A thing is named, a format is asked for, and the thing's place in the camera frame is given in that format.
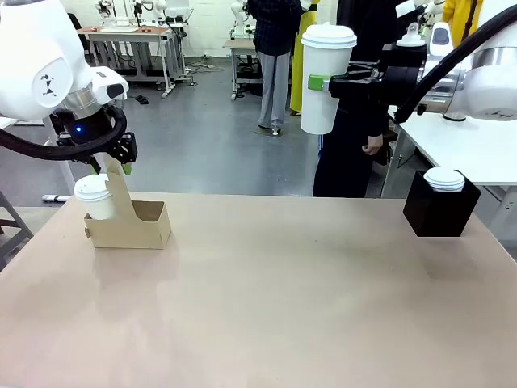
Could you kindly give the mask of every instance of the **cardboard cup holder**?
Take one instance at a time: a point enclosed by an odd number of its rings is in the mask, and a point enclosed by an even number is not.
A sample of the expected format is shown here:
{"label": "cardboard cup holder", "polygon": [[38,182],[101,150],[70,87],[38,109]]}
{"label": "cardboard cup holder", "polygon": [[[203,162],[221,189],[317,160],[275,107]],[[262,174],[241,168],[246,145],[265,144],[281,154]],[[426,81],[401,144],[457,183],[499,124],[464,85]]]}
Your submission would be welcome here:
{"label": "cardboard cup holder", "polygon": [[107,169],[107,189],[113,195],[116,218],[94,220],[87,214],[86,236],[97,248],[164,249],[170,236],[170,220],[164,202],[131,200],[117,161]]}

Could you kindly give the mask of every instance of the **gray pants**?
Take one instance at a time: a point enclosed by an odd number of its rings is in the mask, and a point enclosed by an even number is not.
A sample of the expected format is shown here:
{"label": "gray pants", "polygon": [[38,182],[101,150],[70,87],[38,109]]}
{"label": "gray pants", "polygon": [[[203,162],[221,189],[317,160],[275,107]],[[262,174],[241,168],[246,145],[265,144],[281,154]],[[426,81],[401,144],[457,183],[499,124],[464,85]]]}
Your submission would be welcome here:
{"label": "gray pants", "polygon": [[285,119],[285,104],[288,99],[289,60],[291,53],[272,57],[258,52],[262,66],[262,109],[258,125],[282,128]]}

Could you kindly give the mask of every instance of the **workbench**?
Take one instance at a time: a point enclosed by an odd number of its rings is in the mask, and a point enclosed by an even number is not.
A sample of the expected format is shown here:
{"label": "workbench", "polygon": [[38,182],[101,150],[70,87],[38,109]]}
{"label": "workbench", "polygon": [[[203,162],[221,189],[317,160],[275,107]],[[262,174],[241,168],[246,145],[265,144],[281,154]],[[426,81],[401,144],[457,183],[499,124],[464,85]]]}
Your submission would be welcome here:
{"label": "workbench", "polygon": [[245,57],[245,56],[257,56],[257,50],[255,49],[255,45],[253,43],[253,39],[249,38],[237,38],[237,39],[230,39],[227,40],[226,43],[223,45],[223,48],[229,49],[230,56],[232,58],[232,84],[233,84],[233,92],[231,99],[232,101],[235,101],[237,98],[237,94],[239,92],[239,86],[241,84],[245,83],[255,83],[260,84],[262,83],[262,79],[255,79],[255,78],[239,78],[238,76],[238,67],[239,67],[239,58]]}
{"label": "workbench", "polygon": [[[160,82],[163,80],[166,89],[162,98],[172,92],[175,81],[193,81],[192,76],[185,70],[179,32],[174,32],[168,27],[140,27],[134,32],[103,32],[102,27],[85,27],[78,30],[78,34],[84,35],[90,41],[90,53],[94,57],[96,66],[104,65],[117,70],[128,81]],[[132,52],[130,60],[123,58],[123,55],[128,55],[128,50],[123,52],[120,43],[129,43]],[[149,44],[157,44],[159,47],[162,72],[156,72],[153,69]]]}
{"label": "workbench", "polygon": [[517,386],[517,266],[403,200],[164,200],[164,251],[94,249],[73,199],[0,272],[5,386]]}
{"label": "workbench", "polygon": [[514,122],[471,117],[464,122],[453,122],[438,113],[424,113],[421,116],[414,114],[396,127],[399,137],[393,153],[394,162],[390,163],[386,175],[383,198],[391,197],[401,148],[409,141],[434,166],[459,170],[472,183],[492,192],[501,204],[490,229],[499,239],[515,239],[506,233],[506,220],[517,204],[517,131]]}

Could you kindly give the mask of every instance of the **black clothing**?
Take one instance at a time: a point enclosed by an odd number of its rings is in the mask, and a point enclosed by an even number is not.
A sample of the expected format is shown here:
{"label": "black clothing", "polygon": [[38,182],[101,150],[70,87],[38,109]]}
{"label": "black clothing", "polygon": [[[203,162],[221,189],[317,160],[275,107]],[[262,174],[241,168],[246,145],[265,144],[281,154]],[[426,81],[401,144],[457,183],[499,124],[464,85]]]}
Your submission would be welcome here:
{"label": "black clothing", "polygon": [[[338,24],[357,35],[353,61],[378,61],[385,43],[398,36],[397,0],[340,0]],[[314,177],[314,196],[361,198],[366,194],[373,157],[363,152],[368,136],[388,129],[387,109],[372,108],[351,99],[340,101],[331,133],[323,148]]]}
{"label": "black clothing", "polygon": [[300,0],[248,0],[247,10],[257,20],[257,51],[271,56],[291,51],[303,13]]}

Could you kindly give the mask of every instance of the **plaid shirt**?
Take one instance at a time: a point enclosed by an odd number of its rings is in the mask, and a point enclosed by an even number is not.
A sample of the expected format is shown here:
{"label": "plaid shirt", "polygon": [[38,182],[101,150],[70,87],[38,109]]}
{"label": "plaid shirt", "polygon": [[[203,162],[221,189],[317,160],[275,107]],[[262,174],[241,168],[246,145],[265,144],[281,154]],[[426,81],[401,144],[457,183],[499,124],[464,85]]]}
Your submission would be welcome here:
{"label": "plaid shirt", "polygon": [[248,0],[247,10],[257,20],[257,51],[272,56],[291,51],[303,13],[300,0]]}

